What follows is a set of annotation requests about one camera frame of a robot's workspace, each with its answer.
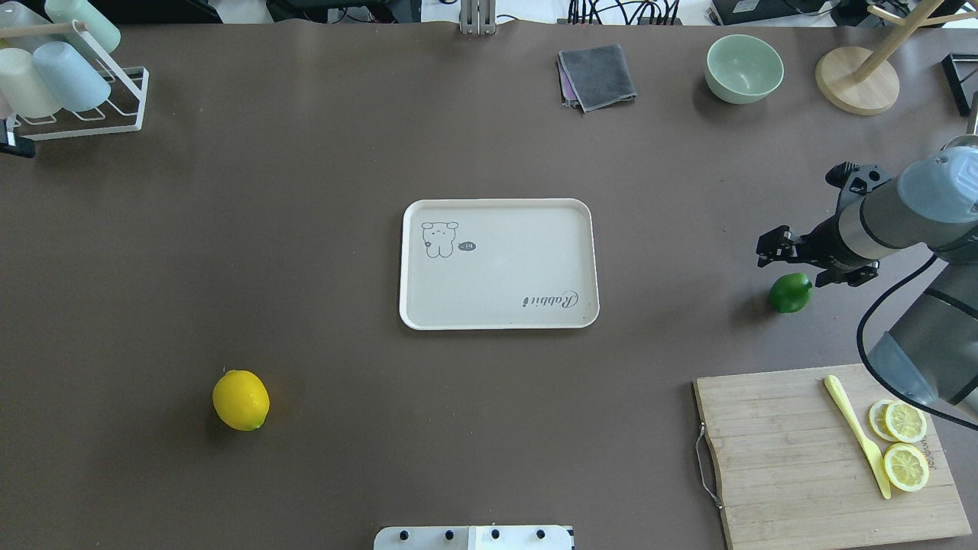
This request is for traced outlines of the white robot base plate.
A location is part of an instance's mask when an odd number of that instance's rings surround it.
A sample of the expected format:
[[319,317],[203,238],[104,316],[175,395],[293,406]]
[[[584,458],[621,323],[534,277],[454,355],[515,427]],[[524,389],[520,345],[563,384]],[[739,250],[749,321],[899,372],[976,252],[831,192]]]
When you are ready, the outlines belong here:
[[388,526],[374,549],[574,549],[571,526]]

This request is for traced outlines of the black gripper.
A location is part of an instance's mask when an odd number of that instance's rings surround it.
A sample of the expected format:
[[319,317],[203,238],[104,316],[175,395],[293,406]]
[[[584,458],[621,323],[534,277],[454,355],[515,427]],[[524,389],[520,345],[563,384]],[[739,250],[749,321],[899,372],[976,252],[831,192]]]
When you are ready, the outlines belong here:
[[756,255],[758,268],[775,262],[821,268],[814,282],[817,288],[829,284],[862,286],[878,276],[878,261],[856,254],[844,243],[835,217],[798,240],[789,226],[780,225],[758,237]]

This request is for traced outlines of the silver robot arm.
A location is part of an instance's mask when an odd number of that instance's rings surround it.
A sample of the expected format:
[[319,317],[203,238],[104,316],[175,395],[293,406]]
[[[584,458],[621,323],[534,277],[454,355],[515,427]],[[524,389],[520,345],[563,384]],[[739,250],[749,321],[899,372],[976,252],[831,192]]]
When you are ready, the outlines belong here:
[[896,251],[925,244],[944,268],[895,324],[865,348],[867,370],[905,403],[976,428],[977,152],[971,136],[950,141],[893,177],[878,166],[838,164],[827,183],[838,188],[834,215],[809,234],[782,225],[761,235],[758,264],[820,268],[817,286],[859,286]]

